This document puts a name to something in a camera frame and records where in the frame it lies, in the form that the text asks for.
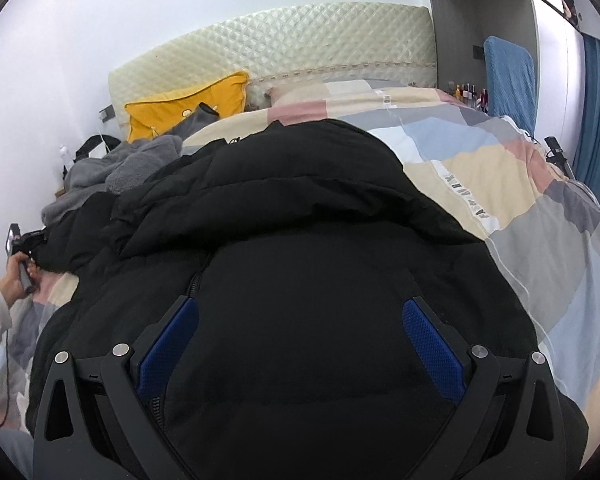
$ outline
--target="human hand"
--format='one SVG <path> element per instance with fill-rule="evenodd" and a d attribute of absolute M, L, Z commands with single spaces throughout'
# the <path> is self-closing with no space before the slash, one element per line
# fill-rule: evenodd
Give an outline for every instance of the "human hand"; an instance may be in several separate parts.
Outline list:
<path fill-rule="evenodd" d="M 22 284 L 20 283 L 20 268 L 21 262 L 26 262 L 29 257 L 24 253 L 14 254 L 7 260 L 7 270 L 4 276 L 0 279 L 0 292 L 5 303 L 9 308 L 13 306 L 16 300 L 21 300 L 26 295 Z M 40 282 L 40 270 L 36 264 L 29 260 L 27 264 L 27 272 L 34 285 L 38 286 Z"/>

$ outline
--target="bottle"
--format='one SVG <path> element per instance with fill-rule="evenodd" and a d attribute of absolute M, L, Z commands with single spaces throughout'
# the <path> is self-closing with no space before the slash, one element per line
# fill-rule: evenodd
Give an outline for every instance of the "bottle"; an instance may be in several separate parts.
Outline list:
<path fill-rule="evenodd" d="M 72 159 L 71 155 L 69 154 L 68 147 L 60 146 L 60 158 L 62 159 L 62 163 L 64 164 L 64 167 L 66 168 L 66 170 L 69 171 L 71 169 L 71 167 L 74 165 L 74 160 Z"/>

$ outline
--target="yellow pillow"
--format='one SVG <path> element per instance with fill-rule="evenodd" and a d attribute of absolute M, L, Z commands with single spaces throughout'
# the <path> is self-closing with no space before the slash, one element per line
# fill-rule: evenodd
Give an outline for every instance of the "yellow pillow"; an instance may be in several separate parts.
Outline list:
<path fill-rule="evenodd" d="M 195 85 L 180 90 L 156 94 L 125 105 L 129 114 L 128 142 L 152 139 L 173 128 L 193 113 L 200 103 L 206 103 L 220 114 L 229 117 L 244 111 L 246 72 L 236 72 L 211 84 Z"/>

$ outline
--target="blue chair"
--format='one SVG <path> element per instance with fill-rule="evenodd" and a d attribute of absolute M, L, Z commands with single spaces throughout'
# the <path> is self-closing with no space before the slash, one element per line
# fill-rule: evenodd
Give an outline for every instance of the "blue chair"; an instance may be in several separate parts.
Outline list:
<path fill-rule="evenodd" d="M 536 129 L 536 70 L 526 48 L 490 36 L 484 42 L 489 115 L 508 115 L 534 136 Z"/>

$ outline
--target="gray blanket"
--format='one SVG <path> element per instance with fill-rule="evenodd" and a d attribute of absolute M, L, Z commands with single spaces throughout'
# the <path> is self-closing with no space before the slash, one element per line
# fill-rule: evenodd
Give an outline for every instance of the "gray blanket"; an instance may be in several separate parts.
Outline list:
<path fill-rule="evenodd" d="M 161 167 L 180 156 L 182 139 L 163 135 L 153 140 L 122 142 L 103 158 L 84 158 L 74 164 L 64 179 L 66 193 L 42 209 L 44 225 L 53 224 L 79 208 L 92 194 L 116 194 L 142 184 Z"/>

